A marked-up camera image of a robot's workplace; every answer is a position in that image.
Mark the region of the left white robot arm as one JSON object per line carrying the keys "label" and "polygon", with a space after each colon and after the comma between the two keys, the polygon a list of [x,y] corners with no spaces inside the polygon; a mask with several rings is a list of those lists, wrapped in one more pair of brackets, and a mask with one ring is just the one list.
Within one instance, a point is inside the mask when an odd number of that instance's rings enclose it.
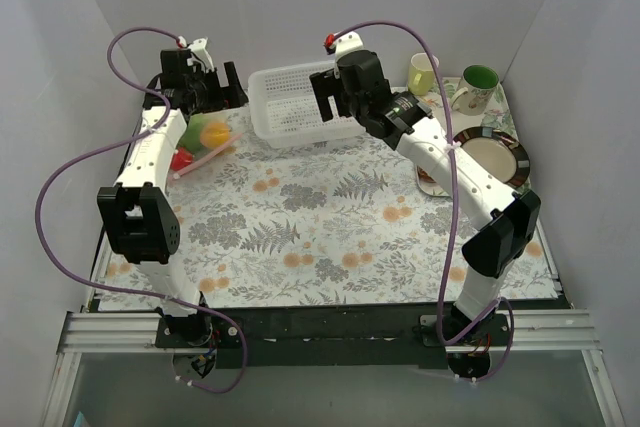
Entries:
{"label": "left white robot arm", "polygon": [[213,324],[201,310],[206,302],[197,286],[169,263],[181,231],[167,199],[167,176],[190,120],[248,101],[234,63],[225,63],[228,83],[220,84],[206,44],[200,38],[161,52],[161,72],[143,102],[141,130],[146,136],[135,142],[114,186],[97,195],[112,251],[135,265],[161,294],[157,311],[167,333],[193,347],[210,342]]}

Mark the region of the clear zip top bag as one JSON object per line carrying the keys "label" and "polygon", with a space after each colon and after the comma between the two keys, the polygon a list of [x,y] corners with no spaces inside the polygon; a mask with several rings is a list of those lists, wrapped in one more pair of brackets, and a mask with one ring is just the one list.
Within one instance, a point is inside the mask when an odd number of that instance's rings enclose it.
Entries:
{"label": "clear zip top bag", "polygon": [[170,179],[178,180],[204,167],[242,137],[218,114],[196,114],[179,139],[170,163]]}

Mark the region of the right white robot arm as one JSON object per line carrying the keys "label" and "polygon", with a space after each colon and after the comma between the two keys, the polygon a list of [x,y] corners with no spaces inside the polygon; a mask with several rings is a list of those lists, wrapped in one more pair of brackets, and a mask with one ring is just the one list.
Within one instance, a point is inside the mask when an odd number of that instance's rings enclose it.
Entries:
{"label": "right white robot arm", "polygon": [[433,178],[452,198],[453,212],[464,213],[475,228],[462,247],[468,265],[462,291],[449,312],[437,308],[436,332],[444,345],[479,342],[512,263],[533,237],[540,198],[497,180],[448,140],[423,101],[409,91],[392,91],[376,53],[348,53],[311,74],[310,82],[323,121],[354,118]]}

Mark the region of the white plastic basket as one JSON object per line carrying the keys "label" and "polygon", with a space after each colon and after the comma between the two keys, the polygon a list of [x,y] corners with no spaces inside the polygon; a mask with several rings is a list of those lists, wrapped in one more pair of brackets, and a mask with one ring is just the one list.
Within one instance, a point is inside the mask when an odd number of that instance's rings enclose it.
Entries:
{"label": "white plastic basket", "polygon": [[256,71],[248,79],[248,99],[255,134],[273,148],[348,139],[365,132],[352,118],[322,121],[310,75],[333,62],[321,61]]}

